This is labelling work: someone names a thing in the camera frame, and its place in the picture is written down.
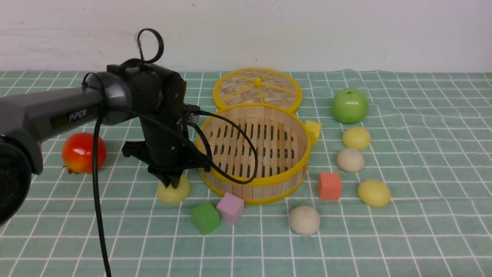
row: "steamer basket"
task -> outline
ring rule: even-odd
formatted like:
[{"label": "steamer basket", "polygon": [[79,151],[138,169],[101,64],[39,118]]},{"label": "steamer basket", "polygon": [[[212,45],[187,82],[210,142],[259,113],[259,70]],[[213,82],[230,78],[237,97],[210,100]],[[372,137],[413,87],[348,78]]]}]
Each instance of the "steamer basket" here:
[{"label": "steamer basket", "polygon": [[[214,169],[200,175],[212,192],[226,192],[247,205],[282,200],[296,191],[308,172],[311,137],[293,114],[269,104],[238,104],[217,114],[237,124],[256,146],[258,171],[249,184],[229,181]],[[254,156],[244,136],[229,123],[209,117],[201,127],[211,146],[214,163],[236,179],[247,180],[254,170]],[[200,138],[197,147],[206,153]]]},{"label": "steamer basket", "polygon": [[295,79],[283,72],[247,68],[220,78],[215,83],[213,96],[218,110],[237,104],[259,103],[296,113],[301,106],[303,90]]}]

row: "green apple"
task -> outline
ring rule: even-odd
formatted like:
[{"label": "green apple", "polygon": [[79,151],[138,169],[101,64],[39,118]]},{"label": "green apple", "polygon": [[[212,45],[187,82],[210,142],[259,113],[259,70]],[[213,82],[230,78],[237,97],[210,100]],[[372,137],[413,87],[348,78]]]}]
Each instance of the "green apple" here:
[{"label": "green apple", "polygon": [[358,123],[366,117],[368,110],[368,99],[364,92],[359,89],[343,89],[333,98],[333,117],[340,123]]}]

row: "toy apple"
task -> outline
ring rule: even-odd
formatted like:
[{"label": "toy apple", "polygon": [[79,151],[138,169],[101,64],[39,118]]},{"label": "toy apple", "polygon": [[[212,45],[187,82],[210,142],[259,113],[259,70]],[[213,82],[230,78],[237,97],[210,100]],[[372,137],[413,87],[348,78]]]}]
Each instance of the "toy apple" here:
[{"label": "toy apple", "polygon": [[354,124],[363,120],[369,110],[366,95],[359,89],[346,88],[339,91],[332,102],[333,117],[343,124]]},{"label": "toy apple", "polygon": [[[68,168],[68,174],[92,173],[92,140],[90,133],[71,135],[63,145],[61,158]],[[107,157],[106,145],[102,138],[97,140],[97,169],[100,169]]]}]

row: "toy block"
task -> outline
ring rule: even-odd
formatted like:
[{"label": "toy block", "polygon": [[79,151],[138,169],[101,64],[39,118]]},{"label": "toy block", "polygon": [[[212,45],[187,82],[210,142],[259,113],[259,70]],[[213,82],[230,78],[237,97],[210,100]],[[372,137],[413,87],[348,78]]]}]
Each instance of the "toy block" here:
[{"label": "toy block", "polygon": [[202,235],[207,235],[220,226],[220,215],[208,201],[191,211],[191,219]]},{"label": "toy block", "polygon": [[321,123],[306,120],[304,126],[306,127],[309,136],[311,136],[311,144],[317,145],[319,140],[319,134],[321,133],[321,126],[322,126]]},{"label": "toy block", "polygon": [[338,200],[342,191],[340,174],[322,172],[318,179],[319,199]]},{"label": "toy block", "polygon": [[217,211],[220,214],[220,218],[232,225],[236,224],[239,218],[241,218],[244,210],[244,200],[228,192],[225,193],[224,197],[217,204]]}]

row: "pink cube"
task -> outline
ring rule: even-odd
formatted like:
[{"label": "pink cube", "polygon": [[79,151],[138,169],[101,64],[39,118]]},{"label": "pink cube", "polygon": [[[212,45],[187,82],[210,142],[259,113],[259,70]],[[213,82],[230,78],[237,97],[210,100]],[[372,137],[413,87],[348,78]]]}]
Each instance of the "pink cube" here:
[{"label": "pink cube", "polygon": [[241,215],[243,215],[245,202],[243,199],[226,192],[224,197],[222,197],[217,204],[216,209],[222,220],[234,225]]}]

